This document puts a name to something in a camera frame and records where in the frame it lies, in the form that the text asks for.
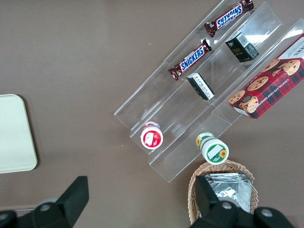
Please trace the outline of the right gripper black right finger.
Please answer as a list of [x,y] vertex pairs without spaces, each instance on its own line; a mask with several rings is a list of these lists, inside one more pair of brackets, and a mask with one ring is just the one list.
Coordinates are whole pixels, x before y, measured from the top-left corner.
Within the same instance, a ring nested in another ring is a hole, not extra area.
[[204,176],[195,180],[196,201],[201,213],[192,228],[250,228],[252,215],[233,202],[219,200]]

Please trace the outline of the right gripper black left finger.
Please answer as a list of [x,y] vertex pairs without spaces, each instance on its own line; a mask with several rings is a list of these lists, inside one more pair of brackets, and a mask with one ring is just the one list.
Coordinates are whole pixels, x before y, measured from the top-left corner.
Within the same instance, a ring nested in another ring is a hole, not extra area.
[[72,228],[89,201],[88,177],[79,176],[55,201],[46,202],[32,212],[35,228]]

